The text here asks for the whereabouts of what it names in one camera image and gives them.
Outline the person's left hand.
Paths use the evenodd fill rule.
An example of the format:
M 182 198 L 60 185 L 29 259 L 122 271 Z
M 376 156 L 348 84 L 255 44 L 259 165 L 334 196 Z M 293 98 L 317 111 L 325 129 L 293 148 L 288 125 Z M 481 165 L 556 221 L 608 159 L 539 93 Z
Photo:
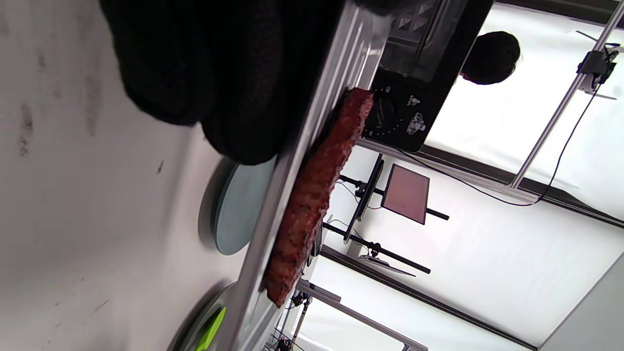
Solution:
M 299 126 L 342 0 L 101 0 L 127 98 L 236 163 Z

